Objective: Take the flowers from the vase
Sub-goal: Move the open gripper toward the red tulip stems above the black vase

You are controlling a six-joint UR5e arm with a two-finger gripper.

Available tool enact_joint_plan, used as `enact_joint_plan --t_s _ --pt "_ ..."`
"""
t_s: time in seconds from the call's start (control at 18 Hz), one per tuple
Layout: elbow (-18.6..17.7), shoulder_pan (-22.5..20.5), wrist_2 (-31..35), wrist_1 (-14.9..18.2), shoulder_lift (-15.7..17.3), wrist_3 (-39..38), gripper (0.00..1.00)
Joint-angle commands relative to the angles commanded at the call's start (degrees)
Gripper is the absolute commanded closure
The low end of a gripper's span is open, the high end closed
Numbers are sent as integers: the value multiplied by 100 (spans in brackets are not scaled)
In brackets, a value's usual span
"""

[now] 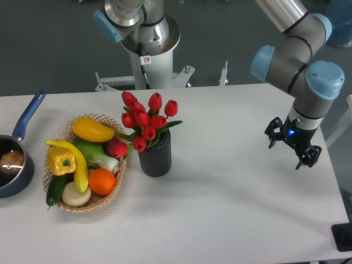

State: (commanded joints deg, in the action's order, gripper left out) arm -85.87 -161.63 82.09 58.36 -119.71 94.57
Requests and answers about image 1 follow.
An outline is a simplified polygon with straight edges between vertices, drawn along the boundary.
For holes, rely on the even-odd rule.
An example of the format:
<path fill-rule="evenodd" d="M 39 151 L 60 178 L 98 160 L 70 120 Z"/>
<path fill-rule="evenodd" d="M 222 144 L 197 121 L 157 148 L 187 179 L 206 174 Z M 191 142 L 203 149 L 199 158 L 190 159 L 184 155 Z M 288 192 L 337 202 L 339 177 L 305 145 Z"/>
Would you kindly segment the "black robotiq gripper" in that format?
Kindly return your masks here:
<path fill-rule="evenodd" d="M 283 141 L 293 148 L 298 155 L 299 161 L 295 169 L 302 166 L 313 167 L 319 159 L 322 152 L 320 146 L 311 145 L 311 139 L 317 128 L 306 130 L 293 124 L 294 122 L 286 118 L 284 124 L 279 117 L 272 119 L 265 130 L 269 139 L 268 148 L 271 149 L 277 141 Z"/>

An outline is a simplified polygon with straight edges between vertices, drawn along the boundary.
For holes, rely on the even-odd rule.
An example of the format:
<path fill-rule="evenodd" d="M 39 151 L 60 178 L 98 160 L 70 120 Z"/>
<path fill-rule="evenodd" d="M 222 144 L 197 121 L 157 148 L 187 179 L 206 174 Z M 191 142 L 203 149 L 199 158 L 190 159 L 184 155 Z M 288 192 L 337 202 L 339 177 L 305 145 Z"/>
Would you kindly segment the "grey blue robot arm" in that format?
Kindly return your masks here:
<path fill-rule="evenodd" d="M 265 83 L 294 97 L 286 120 L 275 118 L 265 130 L 271 145 L 283 141 L 298 156 L 299 166 L 312 167 L 322 149 L 311 138 L 344 83 L 342 69 L 312 56 L 332 33 L 330 20 L 311 14 L 300 1 L 258 1 L 285 40 L 280 47 L 263 46 L 251 72 Z M 173 74 L 173 50 L 180 40 L 176 21 L 164 12 L 163 1 L 105 1 L 93 14 L 103 35 L 129 52 L 135 87 L 168 89 L 185 81 Z"/>

